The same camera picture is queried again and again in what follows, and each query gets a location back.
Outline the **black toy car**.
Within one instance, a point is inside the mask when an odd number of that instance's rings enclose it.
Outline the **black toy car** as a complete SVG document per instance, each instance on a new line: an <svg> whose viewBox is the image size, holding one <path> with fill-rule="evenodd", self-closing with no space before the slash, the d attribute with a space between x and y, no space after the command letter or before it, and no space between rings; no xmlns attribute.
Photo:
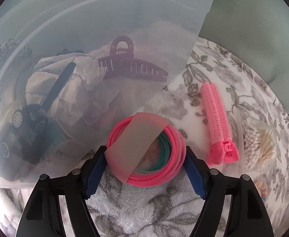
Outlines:
<svg viewBox="0 0 289 237"><path fill-rule="evenodd" d="M46 107L30 104L17 109L8 130L0 139L0 155L4 159L16 155L30 164L38 164L43 155L39 145L48 125Z"/></svg>

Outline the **light blue paper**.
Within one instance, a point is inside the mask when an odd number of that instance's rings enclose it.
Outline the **light blue paper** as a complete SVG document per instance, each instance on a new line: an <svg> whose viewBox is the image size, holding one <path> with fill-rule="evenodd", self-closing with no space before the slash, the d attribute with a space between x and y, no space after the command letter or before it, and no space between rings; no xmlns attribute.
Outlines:
<svg viewBox="0 0 289 237"><path fill-rule="evenodd" d="M101 119L119 93L116 87L106 85L105 68L92 55L70 53L39 60L26 84L26 103L42 105L70 62L76 67L49 109L49 116L67 134Z"/></svg>

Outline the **black white leopard scrunchie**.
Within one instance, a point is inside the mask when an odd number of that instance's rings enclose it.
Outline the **black white leopard scrunchie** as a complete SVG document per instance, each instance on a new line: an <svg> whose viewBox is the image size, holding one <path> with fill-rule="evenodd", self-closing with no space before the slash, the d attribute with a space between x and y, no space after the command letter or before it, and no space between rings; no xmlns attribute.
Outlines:
<svg viewBox="0 0 289 237"><path fill-rule="evenodd" d="M20 46L23 40L8 38L0 45L0 72L4 70L4 65L14 51ZM20 74L25 73L27 61L32 57L32 48L25 44L10 62L10 66L4 71L0 78L0 103L10 95L15 96L16 86Z"/></svg>

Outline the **dark red hair claw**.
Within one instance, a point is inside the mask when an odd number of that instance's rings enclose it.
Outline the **dark red hair claw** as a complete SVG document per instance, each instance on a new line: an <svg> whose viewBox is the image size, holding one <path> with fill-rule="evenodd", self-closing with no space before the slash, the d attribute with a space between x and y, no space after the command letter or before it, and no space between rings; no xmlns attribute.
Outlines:
<svg viewBox="0 0 289 237"><path fill-rule="evenodd" d="M113 40L110 54L99 58L98 64L106 69L106 78L123 76L130 79L167 82L169 76L164 69L155 64L135 58L133 41L125 35Z"/></svg>

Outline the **white blue medicine box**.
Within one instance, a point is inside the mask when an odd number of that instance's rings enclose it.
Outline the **white blue medicine box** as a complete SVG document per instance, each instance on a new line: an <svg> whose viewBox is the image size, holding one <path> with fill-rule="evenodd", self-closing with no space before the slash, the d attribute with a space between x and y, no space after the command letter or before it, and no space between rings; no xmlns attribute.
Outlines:
<svg viewBox="0 0 289 237"><path fill-rule="evenodd" d="M52 160L74 163L93 150L93 144L87 137L69 137L61 128L58 128L58 132L61 140L58 141L56 148L51 153Z"/></svg>

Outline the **floral fleece blanket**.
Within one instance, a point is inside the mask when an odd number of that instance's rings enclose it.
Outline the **floral fleece blanket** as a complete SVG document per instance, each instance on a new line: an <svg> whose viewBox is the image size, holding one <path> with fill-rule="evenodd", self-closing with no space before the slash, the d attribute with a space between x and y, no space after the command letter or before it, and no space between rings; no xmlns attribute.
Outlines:
<svg viewBox="0 0 289 237"><path fill-rule="evenodd" d="M121 35L33 56L0 46L6 236L274 236L289 204L289 116L209 40L183 62Z"/></svg>

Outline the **pink hair roller clip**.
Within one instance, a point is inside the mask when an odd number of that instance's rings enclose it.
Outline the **pink hair roller clip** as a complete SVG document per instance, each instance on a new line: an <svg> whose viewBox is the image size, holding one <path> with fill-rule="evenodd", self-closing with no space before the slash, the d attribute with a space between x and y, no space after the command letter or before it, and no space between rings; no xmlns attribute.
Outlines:
<svg viewBox="0 0 289 237"><path fill-rule="evenodd" d="M201 87L201 94L211 142L208 165L237 162L239 153L232 139L229 121L217 85L205 82Z"/></svg>

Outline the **bag of cotton swabs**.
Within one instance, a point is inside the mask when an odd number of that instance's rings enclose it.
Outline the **bag of cotton swabs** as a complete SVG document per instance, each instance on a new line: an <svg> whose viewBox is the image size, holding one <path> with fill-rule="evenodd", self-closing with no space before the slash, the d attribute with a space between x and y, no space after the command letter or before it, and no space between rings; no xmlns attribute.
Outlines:
<svg viewBox="0 0 289 237"><path fill-rule="evenodd" d="M276 162L275 129L251 116L241 115L246 172L268 173Z"/></svg>

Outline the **clear plastic storage bin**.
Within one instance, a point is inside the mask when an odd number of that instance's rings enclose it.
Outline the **clear plastic storage bin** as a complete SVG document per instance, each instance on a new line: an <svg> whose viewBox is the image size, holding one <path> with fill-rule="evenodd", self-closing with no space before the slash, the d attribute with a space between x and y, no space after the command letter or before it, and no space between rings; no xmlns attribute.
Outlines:
<svg viewBox="0 0 289 237"><path fill-rule="evenodd" d="M0 188L67 174L183 70L214 0L0 0Z"/></svg>

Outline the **mint green curtain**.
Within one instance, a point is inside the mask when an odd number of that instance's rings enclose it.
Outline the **mint green curtain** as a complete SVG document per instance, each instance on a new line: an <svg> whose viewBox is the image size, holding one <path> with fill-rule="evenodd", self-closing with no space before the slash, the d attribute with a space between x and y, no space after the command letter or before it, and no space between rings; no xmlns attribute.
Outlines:
<svg viewBox="0 0 289 237"><path fill-rule="evenodd" d="M214 0L200 36L254 69L289 113L289 7L283 0Z"/></svg>

